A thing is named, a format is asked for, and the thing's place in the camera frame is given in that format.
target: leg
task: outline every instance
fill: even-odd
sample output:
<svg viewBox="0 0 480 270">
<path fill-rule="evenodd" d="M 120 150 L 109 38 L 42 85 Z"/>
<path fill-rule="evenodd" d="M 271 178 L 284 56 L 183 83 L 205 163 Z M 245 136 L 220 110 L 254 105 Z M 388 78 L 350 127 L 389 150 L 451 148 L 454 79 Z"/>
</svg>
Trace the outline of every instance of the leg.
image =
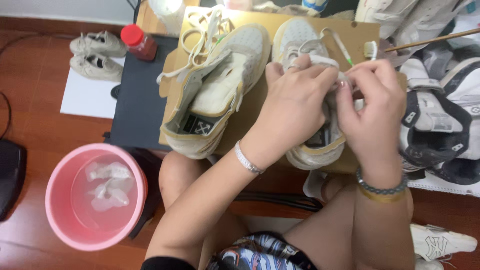
<svg viewBox="0 0 480 270">
<path fill-rule="evenodd" d="M 287 242 L 301 249 L 318 269 L 353 267 L 351 236 L 357 185 L 352 181 L 344 177 L 329 179 L 322 193 L 326 206 L 284 234 Z M 411 218 L 410 191 L 408 210 Z"/>
<path fill-rule="evenodd" d="M 211 166 L 208 160 L 192 160 L 174 151 L 168 153 L 162 161 L 158 175 L 165 210 Z M 206 266 L 215 252 L 229 247 L 247 233 L 246 226 L 238 217 L 225 212 L 204 241 L 199 269 Z"/>
</svg>

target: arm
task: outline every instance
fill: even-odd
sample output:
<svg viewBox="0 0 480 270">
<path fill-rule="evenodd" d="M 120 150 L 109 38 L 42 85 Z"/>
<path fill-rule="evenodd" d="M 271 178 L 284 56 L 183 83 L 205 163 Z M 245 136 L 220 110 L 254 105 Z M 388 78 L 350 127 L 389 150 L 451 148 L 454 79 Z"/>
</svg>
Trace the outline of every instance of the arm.
<svg viewBox="0 0 480 270">
<path fill-rule="evenodd" d="M 401 181 L 397 152 L 405 92 L 398 86 L 388 61 L 369 61 L 347 73 L 365 97 L 356 112 L 348 86 L 337 93 L 340 128 L 357 155 L 369 185 L 396 187 Z M 359 190 L 355 202 L 352 253 L 358 269 L 414 269 L 407 199 L 391 203 L 368 199 Z"/>
<path fill-rule="evenodd" d="M 335 82 L 338 71 L 310 66 L 308 55 L 295 61 L 303 70 L 291 68 L 283 74 L 281 64 L 267 65 L 267 97 L 256 123 L 240 142 L 245 157 L 260 169 L 306 141 L 324 123 L 322 107 L 318 104 Z M 255 177 L 256 174 L 242 166 L 233 150 L 228 152 L 166 211 L 146 258 L 171 256 L 197 266 L 205 236 Z"/>
</svg>

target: pink bucket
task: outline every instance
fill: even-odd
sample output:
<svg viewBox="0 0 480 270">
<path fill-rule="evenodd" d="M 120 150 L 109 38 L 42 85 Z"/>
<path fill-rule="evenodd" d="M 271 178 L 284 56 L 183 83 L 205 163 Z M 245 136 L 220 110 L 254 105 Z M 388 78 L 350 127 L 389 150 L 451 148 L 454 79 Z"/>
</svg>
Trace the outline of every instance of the pink bucket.
<svg viewBox="0 0 480 270">
<path fill-rule="evenodd" d="M 91 162 L 120 162 L 135 177 L 128 192 L 127 206 L 96 212 L 88 194 L 98 180 L 86 180 L 85 167 Z M 66 155 L 55 167 L 45 195 L 47 218 L 55 234 L 67 245 L 84 251 L 110 247 L 125 238 L 138 222 L 147 193 L 146 178 L 133 157 L 108 144 L 89 144 Z"/>
</svg>

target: ny logo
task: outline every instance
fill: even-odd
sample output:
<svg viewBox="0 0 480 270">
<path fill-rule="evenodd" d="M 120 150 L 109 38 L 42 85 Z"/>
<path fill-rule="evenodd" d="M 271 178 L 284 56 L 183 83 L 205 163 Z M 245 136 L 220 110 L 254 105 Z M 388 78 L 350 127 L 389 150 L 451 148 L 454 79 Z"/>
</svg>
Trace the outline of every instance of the ny logo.
<svg viewBox="0 0 480 270">
<path fill-rule="evenodd" d="M 442 237 L 442 245 L 440 246 L 440 237 L 430 237 L 425 238 L 425 241 L 428 244 L 428 253 L 427 257 L 430 260 L 441 257 L 446 254 L 448 239 Z"/>
<path fill-rule="evenodd" d="M 198 133 L 202 132 L 203 135 L 207 135 L 207 132 L 210 130 L 211 126 L 209 124 L 205 124 L 205 126 L 204 126 L 204 123 L 202 121 L 198 121 L 197 127 L 198 128 L 195 129 L 195 133 L 198 134 Z"/>
</svg>

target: woman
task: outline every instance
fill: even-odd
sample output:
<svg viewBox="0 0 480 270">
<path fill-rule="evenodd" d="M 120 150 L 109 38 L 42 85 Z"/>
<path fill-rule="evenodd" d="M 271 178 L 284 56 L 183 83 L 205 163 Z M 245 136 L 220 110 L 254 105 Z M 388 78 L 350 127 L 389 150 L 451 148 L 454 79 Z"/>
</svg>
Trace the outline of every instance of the woman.
<svg viewBox="0 0 480 270">
<path fill-rule="evenodd" d="M 312 68 L 308 55 L 295 64 L 285 74 L 279 63 L 265 69 L 268 95 L 240 141 L 241 152 L 258 169 L 306 141 L 325 121 L 319 104 L 338 70 Z M 348 84 L 339 82 L 340 128 L 363 180 L 377 189 L 394 188 L 402 177 L 396 147 L 405 92 L 388 61 L 364 62 L 346 75 L 362 91 L 366 106 L 356 112 Z M 142 269 L 414 269 L 408 190 L 382 201 L 356 184 L 329 181 L 324 185 L 328 203 L 321 211 L 283 235 L 243 237 L 245 227 L 226 210 L 256 176 L 233 149 L 211 168 L 206 160 L 169 153 L 159 176 L 166 213 Z"/>
</svg>

